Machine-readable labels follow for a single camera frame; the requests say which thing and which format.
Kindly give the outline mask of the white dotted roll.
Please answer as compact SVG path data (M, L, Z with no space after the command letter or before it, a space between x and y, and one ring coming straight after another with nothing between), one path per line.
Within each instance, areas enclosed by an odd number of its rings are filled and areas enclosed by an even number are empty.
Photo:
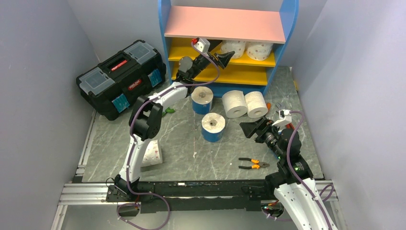
M223 40L220 51L222 54L234 51L232 59L237 59L243 56L246 48L246 42L241 40Z

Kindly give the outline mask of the blue cartoon roll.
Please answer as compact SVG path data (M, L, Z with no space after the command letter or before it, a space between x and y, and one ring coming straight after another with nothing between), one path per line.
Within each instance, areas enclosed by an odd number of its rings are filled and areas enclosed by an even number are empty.
M202 118L202 136L206 141L217 142L224 133L226 121L217 113L208 113Z

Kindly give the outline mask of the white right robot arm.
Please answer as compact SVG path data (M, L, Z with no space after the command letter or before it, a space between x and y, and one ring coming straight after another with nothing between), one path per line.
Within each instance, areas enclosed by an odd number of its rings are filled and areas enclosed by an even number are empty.
M264 143L278 157L278 171L264 180L264 194L277 199L299 230L335 230L316 187L316 181L307 162L301 156L297 130L280 129L274 122L262 117L254 122L241 122L245 137Z

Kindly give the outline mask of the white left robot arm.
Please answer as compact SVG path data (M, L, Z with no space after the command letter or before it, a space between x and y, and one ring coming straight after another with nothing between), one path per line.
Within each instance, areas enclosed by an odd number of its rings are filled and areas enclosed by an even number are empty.
M160 130L164 110L191 95L196 87L205 86L206 83L198 84L194 79L210 64L219 73L235 54L234 51L211 54L211 41L203 38L193 39L191 46L199 55L180 59L176 79L169 87L149 97L139 96L136 100L129 120L130 144L126 158L113 180L118 195L125 201L143 194L137 188L142 160L149 143Z

